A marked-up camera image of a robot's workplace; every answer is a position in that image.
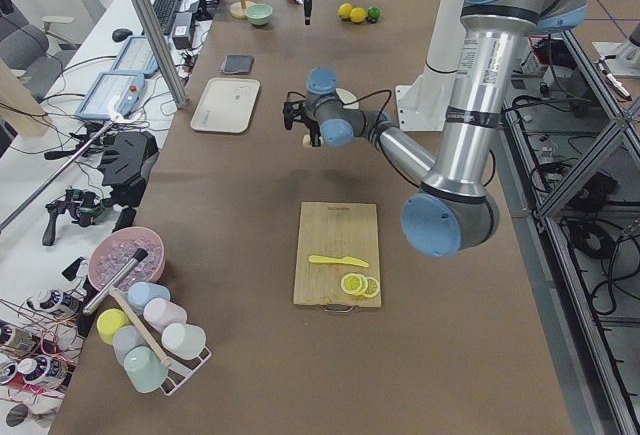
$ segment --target yellow cup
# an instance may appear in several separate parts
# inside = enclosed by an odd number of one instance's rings
[[[98,317],[98,334],[104,343],[111,345],[113,336],[125,325],[131,325],[127,314],[119,308],[105,310]]]

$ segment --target gray chair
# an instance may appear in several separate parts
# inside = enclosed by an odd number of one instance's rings
[[[2,59],[33,97],[41,101],[62,73],[64,67],[75,54],[77,45],[69,44],[71,49],[60,50],[48,55],[49,39],[47,35],[68,42],[63,37],[51,33],[51,23],[69,23],[70,17],[45,17],[44,29],[31,25],[20,10],[0,14],[0,59]]]

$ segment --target chair armrest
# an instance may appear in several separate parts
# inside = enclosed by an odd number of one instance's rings
[[[67,25],[69,23],[73,23],[73,21],[75,20],[75,18],[73,17],[61,17],[59,15],[47,15],[45,17],[42,17],[42,23],[62,23],[64,25]]]

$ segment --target lemon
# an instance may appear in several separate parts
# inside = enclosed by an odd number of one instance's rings
[[[362,23],[367,18],[367,11],[362,7],[355,7],[349,13],[349,18],[353,23]]]
[[[350,3],[343,3],[338,8],[338,16],[343,20],[349,20],[349,14],[353,10],[353,5]]]
[[[367,289],[362,293],[362,296],[365,298],[373,298],[380,293],[380,282],[378,282],[377,278],[373,278],[373,277],[366,277],[366,278],[367,278]]]
[[[357,295],[364,287],[364,280],[358,273],[347,273],[340,280],[340,288],[344,293]]]

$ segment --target lime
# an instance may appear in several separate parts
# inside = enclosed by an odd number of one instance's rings
[[[369,7],[367,11],[367,21],[376,23],[380,18],[380,9],[378,7]]]
[[[353,5],[350,3],[343,3],[338,8],[338,16],[343,20],[349,20],[349,14],[353,10]]]
[[[353,23],[362,23],[367,18],[367,11],[362,7],[355,7],[351,10],[349,18]]]
[[[367,289],[362,293],[365,298],[373,298],[380,293],[380,282],[377,278],[367,277]]]
[[[344,293],[349,295],[358,295],[366,290],[365,280],[359,273],[347,273],[340,280],[340,288]]]

